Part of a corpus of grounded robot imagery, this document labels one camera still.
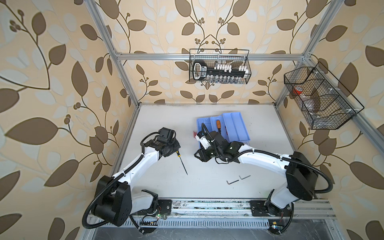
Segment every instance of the tool holder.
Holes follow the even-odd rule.
[[[190,49],[189,81],[247,84],[252,74],[248,54],[249,50]]]
[[[337,87],[328,81],[325,74]],[[338,129],[364,109],[351,91],[321,62],[315,67],[301,67],[285,73],[284,84],[311,129]]]

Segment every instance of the screwdriver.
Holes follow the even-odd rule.
[[[218,132],[221,134],[221,123],[220,123],[220,120],[216,120],[216,125],[217,125]]]
[[[188,175],[188,173],[187,173],[187,170],[185,169],[185,166],[184,166],[183,160],[181,160],[181,155],[180,155],[180,152],[177,150],[177,151],[176,151],[176,153],[177,153],[177,156],[180,158],[181,164],[183,164],[183,168],[184,168],[184,170],[185,170],[185,173]]]

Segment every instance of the orange-handled screwdriver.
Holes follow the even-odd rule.
[[[221,134],[221,123],[220,123],[220,120],[216,120],[216,125],[217,125],[218,132]]]

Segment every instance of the allen key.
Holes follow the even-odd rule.
[[[234,182],[237,182],[237,181],[238,181],[238,180],[236,180],[236,181],[234,181]],[[229,183],[229,182],[227,181],[228,185],[231,185],[231,184],[234,183],[234,182]]]
[[[241,178],[241,176],[239,175],[239,178],[241,179],[241,180],[244,180],[244,179],[246,179],[247,177],[250,177],[251,175],[249,175],[249,176],[246,176],[246,177],[244,177],[244,178]]]

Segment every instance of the leaf-patterned wallpaper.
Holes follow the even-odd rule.
[[[384,2],[346,0],[312,58],[340,78],[366,107],[360,114],[384,134],[383,49]],[[309,130],[290,96],[280,111],[295,146],[333,180],[334,189],[324,197],[331,201],[345,236],[384,239],[383,156],[352,121],[334,131]]]
[[[82,1],[0,0],[0,15],[0,238],[75,239],[131,99]]]
[[[122,53],[182,48],[302,53],[327,0],[96,0]]]
[[[142,103],[273,103],[283,89],[283,75],[292,61],[250,61],[248,84],[190,82],[184,61],[123,62],[137,98]]]

